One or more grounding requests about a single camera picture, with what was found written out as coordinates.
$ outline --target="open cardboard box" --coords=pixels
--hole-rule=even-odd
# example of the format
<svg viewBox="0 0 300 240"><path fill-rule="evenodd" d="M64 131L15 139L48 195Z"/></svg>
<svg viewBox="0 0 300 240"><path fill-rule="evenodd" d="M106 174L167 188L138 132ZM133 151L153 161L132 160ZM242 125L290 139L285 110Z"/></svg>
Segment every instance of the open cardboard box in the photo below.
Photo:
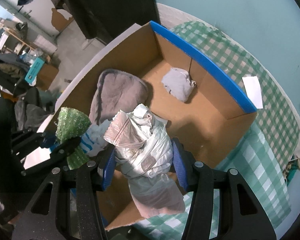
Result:
<svg viewBox="0 0 300 240"><path fill-rule="evenodd" d="M197 87L188 102L170 95L161 83L171 67L185 69ZM242 90L207 56L166 28L154 22L132 26L102 51L78 74L61 95L61 106L89 115L98 77L107 68L126 71L148 85L145 105L170 121L167 132L178 137L196 160L214 168L237 145L256 116L256 108ZM58 114L40 128L55 129ZM107 230L141 220L128 188L127 179L115 171L111 186L98 192Z"/></svg>

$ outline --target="silver screw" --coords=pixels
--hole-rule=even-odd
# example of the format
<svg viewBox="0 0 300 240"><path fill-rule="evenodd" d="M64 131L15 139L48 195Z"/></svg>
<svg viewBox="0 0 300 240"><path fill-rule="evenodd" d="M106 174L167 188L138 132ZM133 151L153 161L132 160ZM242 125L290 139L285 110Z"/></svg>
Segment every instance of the silver screw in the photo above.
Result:
<svg viewBox="0 0 300 240"><path fill-rule="evenodd" d="M203 167L203 163L202 162L195 162L194 166L196 166L198 168L201 168L201 167Z"/></svg>
<svg viewBox="0 0 300 240"><path fill-rule="evenodd" d="M95 161L88 161L88 162L87 162L87 166L88 166L88 167L93 167L94 165L96 165L96 162L95 162Z"/></svg>
<svg viewBox="0 0 300 240"><path fill-rule="evenodd" d="M52 169L53 174L58 174L60 172L60 168L56 167Z"/></svg>
<svg viewBox="0 0 300 240"><path fill-rule="evenodd" d="M238 174L238 171L236 169L230 169L230 173L232 175L237 175Z"/></svg>

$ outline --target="green glittery object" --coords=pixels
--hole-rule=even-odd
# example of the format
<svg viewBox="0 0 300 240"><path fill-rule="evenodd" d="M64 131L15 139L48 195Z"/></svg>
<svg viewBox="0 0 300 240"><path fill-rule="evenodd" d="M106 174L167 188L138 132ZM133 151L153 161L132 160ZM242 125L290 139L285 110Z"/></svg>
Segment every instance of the green glittery object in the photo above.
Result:
<svg viewBox="0 0 300 240"><path fill-rule="evenodd" d="M82 136L90 127L91 122L84 113L68 107L62 107L58 117L58 127L56 136L60 143L66 140ZM83 152L81 147L77 147L74 152L67 157L69 169L77 169L89 161L89 157Z"/></svg>

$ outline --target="teal box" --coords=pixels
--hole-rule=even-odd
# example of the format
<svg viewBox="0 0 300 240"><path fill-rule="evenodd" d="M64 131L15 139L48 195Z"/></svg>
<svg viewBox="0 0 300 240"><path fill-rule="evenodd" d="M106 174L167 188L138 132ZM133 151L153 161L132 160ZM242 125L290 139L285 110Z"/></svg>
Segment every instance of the teal box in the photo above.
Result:
<svg viewBox="0 0 300 240"><path fill-rule="evenodd" d="M31 84L37 74L39 73L40 69L42 68L43 64L45 63L45 60L42 59L41 57L37 57L34 63L32 64L30 70L28 71L25 80Z"/></svg>

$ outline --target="gingham tablecloth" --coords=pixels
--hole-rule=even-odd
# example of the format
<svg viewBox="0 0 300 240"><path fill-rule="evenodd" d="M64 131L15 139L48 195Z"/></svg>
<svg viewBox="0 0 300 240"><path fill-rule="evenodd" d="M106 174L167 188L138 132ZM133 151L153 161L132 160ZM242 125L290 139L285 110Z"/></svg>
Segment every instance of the gingham tablecloth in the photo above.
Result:
<svg viewBox="0 0 300 240"><path fill-rule="evenodd" d="M217 28L191 21L174 27L172 31L206 54L243 91L242 77L258 77L264 109L258 110L253 125L218 168L237 168L242 173L276 228L290 213L282 171L292 157L300 132L285 97L260 62ZM185 213L156 216L137 223L135 227L151 239L180 239L192 193L185 195L184 200ZM215 237L218 231L218 201L218 191L215 190L210 238Z"/></svg>

